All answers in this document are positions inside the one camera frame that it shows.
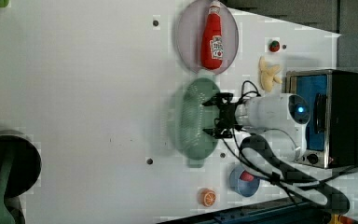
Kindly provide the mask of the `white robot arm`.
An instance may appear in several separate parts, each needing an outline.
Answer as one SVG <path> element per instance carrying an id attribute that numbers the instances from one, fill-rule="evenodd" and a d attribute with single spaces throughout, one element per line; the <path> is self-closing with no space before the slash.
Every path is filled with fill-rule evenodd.
<path id="1" fill-rule="evenodd" d="M 204 129 L 205 133 L 216 139 L 231 138 L 232 129 L 260 134 L 280 158 L 295 161 L 304 155 L 310 122 L 310 106 L 304 98 L 280 93 L 231 100 L 232 93 L 220 92 L 202 104 L 218 108 L 214 127 Z"/>

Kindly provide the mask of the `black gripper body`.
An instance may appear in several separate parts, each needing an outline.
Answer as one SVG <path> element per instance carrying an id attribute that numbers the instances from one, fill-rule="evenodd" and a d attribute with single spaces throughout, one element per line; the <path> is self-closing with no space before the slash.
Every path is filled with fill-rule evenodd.
<path id="1" fill-rule="evenodd" d="M 215 120 L 214 137 L 216 139 L 232 138 L 232 130 L 239 131 L 241 129 L 235 117 L 238 103 L 231 102 L 233 94 L 229 92 L 219 92 L 215 97 L 219 117 Z"/>

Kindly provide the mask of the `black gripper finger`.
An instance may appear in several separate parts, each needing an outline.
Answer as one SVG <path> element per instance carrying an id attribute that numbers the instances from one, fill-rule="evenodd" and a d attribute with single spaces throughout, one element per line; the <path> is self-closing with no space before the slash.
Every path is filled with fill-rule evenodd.
<path id="1" fill-rule="evenodd" d="M 220 132 L 218 132 L 218 130 L 215 128 L 206 128 L 206 129 L 203 129 L 203 131 L 213 138 L 220 137 Z"/>
<path id="2" fill-rule="evenodd" d="M 203 106 L 213 106 L 213 105 L 220 105 L 221 104 L 221 98 L 219 96 L 213 96 L 208 101 L 204 102 Z"/>

